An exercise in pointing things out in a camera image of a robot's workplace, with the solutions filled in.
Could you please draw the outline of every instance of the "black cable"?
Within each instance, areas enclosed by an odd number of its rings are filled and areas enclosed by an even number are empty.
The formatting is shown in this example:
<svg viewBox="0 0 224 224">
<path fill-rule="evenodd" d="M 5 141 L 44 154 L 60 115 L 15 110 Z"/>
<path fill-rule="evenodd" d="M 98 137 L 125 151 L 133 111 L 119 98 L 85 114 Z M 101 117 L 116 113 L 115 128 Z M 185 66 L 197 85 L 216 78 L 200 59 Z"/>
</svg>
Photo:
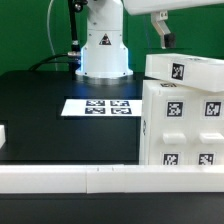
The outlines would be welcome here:
<svg viewBox="0 0 224 224">
<path fill-rule="evenodd" d="M 28 69 L 28 71 L 35 71 L 35 70 L 36 70 L 37 68 L 39 68 L 42 64 L 45 64 L 45 63 L 47 63 L 47 62 L 49 62 L 49 61 L 51 61 L 51 60 L 53 60 L 53 59 L 56 59 L 56 58 L 67 57 L 67 56 L 68 56 L 67 54 L 56 54 L 56 55 L 50 56 L 50 57 L 48 57 L 48 58 L 46 58 L 46 59 L 40 61 L 39 63 L 32 65 L 32 66 Z"/>
<path fill-rule="evenodd" d="M 77 28 L 76 28 L 76 18 L 73 8 L 73 0 L 68 0 L 68 9 L 69 9 L 69 17 L 70 17 L 70 29 L 71 29 L 71 36 L 72 36 L 72 45 L 71 50 L 80 52 L 81 48 L 78 42 L 78 35 L 77 35 Z"/>
<path fill-rule="evenodd" d="M 60 63 L 60 64 L 68 64 L 69 62 L 68 61 L 47 61 L 47 62 L 40 62 L 40 63 L 38 63 L 38 64 L 36 64 L 36 66 L 35 67 L 30 67 L 29 68 L 29 71 L 32 71 L 32 72 L 34 72 L 34 71 L 36 71 L 41 65 L 45 65 L 45 64 L 55 64 L 55 63 Z"/>
</svg>

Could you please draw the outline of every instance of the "cable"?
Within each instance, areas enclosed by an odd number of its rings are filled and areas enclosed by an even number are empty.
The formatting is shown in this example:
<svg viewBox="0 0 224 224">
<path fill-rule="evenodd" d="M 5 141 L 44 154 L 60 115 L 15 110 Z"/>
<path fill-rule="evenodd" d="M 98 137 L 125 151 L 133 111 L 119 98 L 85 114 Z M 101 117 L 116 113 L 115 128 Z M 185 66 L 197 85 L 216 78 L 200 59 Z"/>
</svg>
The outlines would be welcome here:
<svg viewBox="0 0 224 224">
<path fill-rule="evenodd" d="M 53 64 L 55 63 L 55 61 L 47 61 L 47 62 L 43 62 L 43 63 L 38 63 L 36 64 L 36 67 L 35 68 L 30 68 L 29 71 L 31 72 L 34 72 L 36 71 L 41 65 L 44 65 L 44 64 Z M 68 64 L 69 61 L 56 61 L 57 64 Z"/>
<path fill-rule="evenodd" d="M 149 48 L 149 50 L 151 50 L 152 46 L 151 46 L 151 43 L 150 43 L 149 31 L 147 29 L 146 15 L 143 16 L 143 22 L 144 22 L 144 29 L 145 29 L 145 34 L 146 34 L 146 40 L 147 40 L 148 48 Z"/>
<path fill-rule="evenodd" d="M 61 58 L 61 57 L 67 57 L 67 54 L 56 54 L 53 56 L 50 56 L 42 61 L 40 61 L 39 63 L 32 65 L 28 71 L 35 71 L 37 70 L 37 68 L 39 68 L 42 64 L 47 64 L 47 63 L 58 63 L 58 61 L 56 60 L 57 58 Z"/>
<path fill-rule="evenodd" d="M 54 4 L 54 0 L 51 0 L 50 4 L 49 4 L 49 7 L 48 7 L 48 12 L 47 12 L 47 35 L 48 35 L 48 41 L 49 41 L 49 44 L 50 44 L 52 55 L 55 55 L 55 50 L 54 50 L 54 46 L 53 46 L 53 43 L 52 43 L 51 30 L 50 30 L 51 9 L 52 9 L 53 4 Z M 57 63 L 55 63 L 55 70 L 58 71 Z"/>
<path fill-rule="evenodd" d="M 73 9 L 72 0 L 68 0 L 68 9 L 69 9 L 69 18 L 70 18 L 70 29 L 71 29 L 71 37 L 72 37 L 72 51 L 80 52 L 80 45 L 78 41 L 77 35 L 77 27 L 76 27 L 76 17 Z"/>
</svg>

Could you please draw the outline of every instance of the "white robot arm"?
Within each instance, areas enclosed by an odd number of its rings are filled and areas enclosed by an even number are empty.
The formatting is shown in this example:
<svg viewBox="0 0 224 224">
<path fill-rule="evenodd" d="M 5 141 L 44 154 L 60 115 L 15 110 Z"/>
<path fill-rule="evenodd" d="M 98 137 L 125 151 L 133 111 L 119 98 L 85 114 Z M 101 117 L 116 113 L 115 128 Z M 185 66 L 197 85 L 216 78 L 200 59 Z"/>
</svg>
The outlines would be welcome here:
<svg viewBox="0 0 224 224">
<path fill-rule="evenodd" d="M 123 0 L 131 15 L 151 13 L 152 24 L 161 36 L 162 48 L 175 47 L 175 36 L 164 22 L 168 19 L 166 10 L 223 2 L 224 0 Z M 122 1 L 85 0 L 85 3 L 88 7 L 88 36 L 87 43 L 82 48 L 82 65 L 76 71 L 77 79 L 105 84 L 129 79 L 133 72 L 128 68 L 128 49 L 122 41 Z"/>
<path fill-rule="evenodd" d="M 175 35 L 166 26 L 167 10 L 190 8 L 202 5 L 223 3 L 224 0 L 124 0 L 124 6 L 129 14 L 139 15 L 151 13 L 151 21 L 161 37 L 161 47 L 174 48 Z"/>
<path fill-rule="evenodd" d="M 123 0 L 129 14 L 148 14 L 164 10 L 190 8 L 223 3 L 223 0 Z"/>
</svg>

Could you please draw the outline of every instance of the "printed marker sheet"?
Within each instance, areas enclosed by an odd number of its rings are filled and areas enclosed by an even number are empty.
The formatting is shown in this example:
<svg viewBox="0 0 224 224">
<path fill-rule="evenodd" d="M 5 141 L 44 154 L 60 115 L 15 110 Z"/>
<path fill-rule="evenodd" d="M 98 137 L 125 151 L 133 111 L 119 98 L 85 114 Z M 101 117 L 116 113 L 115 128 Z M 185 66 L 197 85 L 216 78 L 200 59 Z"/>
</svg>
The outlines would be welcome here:
<svg viewBox="0 0 224 224">
<path fill-rule="evenodd" d="M 140 117 L 142 100 L 67 99 L 61 116 Z"/>
</svg>

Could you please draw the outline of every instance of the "robot logo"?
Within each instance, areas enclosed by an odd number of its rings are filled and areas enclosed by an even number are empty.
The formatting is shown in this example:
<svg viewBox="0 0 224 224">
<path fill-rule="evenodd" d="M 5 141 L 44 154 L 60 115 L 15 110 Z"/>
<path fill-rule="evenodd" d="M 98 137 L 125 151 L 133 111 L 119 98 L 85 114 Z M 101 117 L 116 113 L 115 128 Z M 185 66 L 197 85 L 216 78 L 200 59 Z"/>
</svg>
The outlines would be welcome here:
<svg viewBox="0 0 224 224">
<path fill-rule="evenodd" d="M 100 41 L 100 45 L 111 45 L 110 39 L 105 33 L 103 39 Z"/>
<path fill-rule="evenodd" d="M 184 79 L 184 65 L 173 63 L 172 79 Z"/>
</svg>

